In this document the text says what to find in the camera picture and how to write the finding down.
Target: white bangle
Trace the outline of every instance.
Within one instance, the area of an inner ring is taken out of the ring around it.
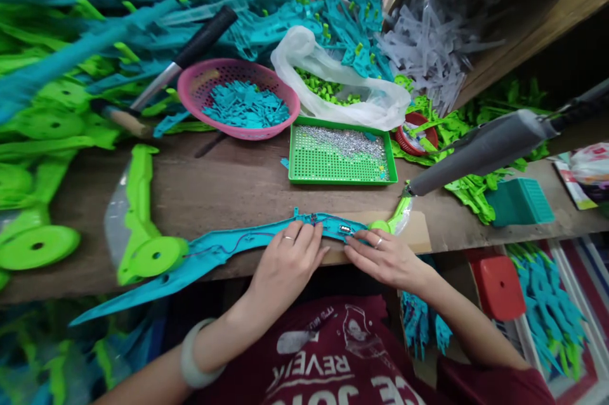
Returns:
[[[203,373],[199,370],[195,363],[195,358],[193,356],[194,346],[195,346],[195,338],[199,331],[207,326],[210,322],[215,321],[215,318],[207,318],[194,326],[190,332],[184,338],[184,342],[182,342],[182,353],[180,356],[180,367],[182,370],[182,376],[184,380],[188,384],[188,386],[194,389],[204,388],[212,384],[216,379],[224,372],[226,366],[222,366],[216,371],[211,373]]]

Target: green plastic tray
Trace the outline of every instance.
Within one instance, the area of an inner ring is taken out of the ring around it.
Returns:
[[[486,191],[485,196],[495,209],[495,227],[554,222],[554,213],[546,195],[533,178],[501,182],[496,191]]]
[[[331,145],[319,144],[314,138],[297,137],[296,130],[300,126],[347,129],[379,136],[383,139],[387,165],[384,170],[380,170],[372,161],[348,159],[336,152]],[[381,180],[381,173],[388,174],[389,179]],[[395,169],[389,133],[367,127],[299,116],[290,127],[289,180],[296,184],[387,186],[397,183],[398,172]]]

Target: white plastic bag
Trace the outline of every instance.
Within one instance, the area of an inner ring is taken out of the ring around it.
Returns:
[[[399,127],[404,122],[406,108],[410,105],[410,94],[406,89],[389,81],[360,77],[351,67],[332,59],[306,27],[294,26],[288,30],[273,50],[271,62],[279,78],[300,98],[305,116],[383,131]],[[326,102],[307,88],[294,67],[326,81],[343,84],[344,88],[337,97],[359,94],[362,101],[345,107]]]
[[[582,148],[571,156],[571,171],[585,185],[607,185],[609,182],[609,143]]]

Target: woman's right hand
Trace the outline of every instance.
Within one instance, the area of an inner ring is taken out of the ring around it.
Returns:
[[[344,253],[362,272],[377,281],[418,296],[438,276],[394,235],[381,229],[359,230],[347,237]],[[359,240],[367,241],[371,246]]]

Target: wooden workbench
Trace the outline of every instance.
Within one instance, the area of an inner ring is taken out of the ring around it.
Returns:
[[[215,133],[167,136],[154,157],[152,218],[164,235],[195,239],[209,230],[236,229],[289,218],[301,212],[393,211],[403,185],[389,187],[291,185],[280,164],[289,154],[289,132],[265,142],[227,138],[208,155],[193,155]],[[82,234],[78,250],[64,261],[39,270],[13,274],[0,293],[0,303],[118,291],[103,229],[108,201],[130,157],[131,143],[114,152],[82,151],[72,163],[53,204],[53,223]],[[400,181],[422,168],[396,162]],[[477,246],[580,236],[609,230],[609,221],[594,210],[575,209],[551,163],[529,166],[548,198],[556,221],[549,225],[483,226],[448,191],[436,190],[415,200],[414,209],[426,215],[434,252]],[[206,279],[251,275],[261,251],[232,258]]]

